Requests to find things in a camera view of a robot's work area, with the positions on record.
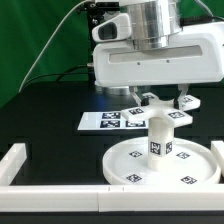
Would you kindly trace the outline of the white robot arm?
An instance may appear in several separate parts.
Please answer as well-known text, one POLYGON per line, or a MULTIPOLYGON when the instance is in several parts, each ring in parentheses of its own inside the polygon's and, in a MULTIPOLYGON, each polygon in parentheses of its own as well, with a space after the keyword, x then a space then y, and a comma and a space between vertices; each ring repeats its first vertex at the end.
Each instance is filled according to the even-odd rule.
POLYGON ((112 0, 118 14, 92 30, 102 87, 176 84, 178 106, 191 83, 224 79, 224 22, 182 26, 180 0, 112 0))

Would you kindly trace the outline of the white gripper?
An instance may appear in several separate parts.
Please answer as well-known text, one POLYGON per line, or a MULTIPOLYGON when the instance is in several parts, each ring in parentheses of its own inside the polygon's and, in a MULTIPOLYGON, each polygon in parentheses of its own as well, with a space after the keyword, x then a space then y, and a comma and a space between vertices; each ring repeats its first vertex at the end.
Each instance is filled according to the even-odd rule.
POLYGON ((102 43, 94 49, 93 61, 98 84, 130 86, 138 106, 143 96, 136 86, 179 84, 182 110, 188 84, 224 79, 224 22, 186 26, 161 49, 138 51, 128 40, 102 43))

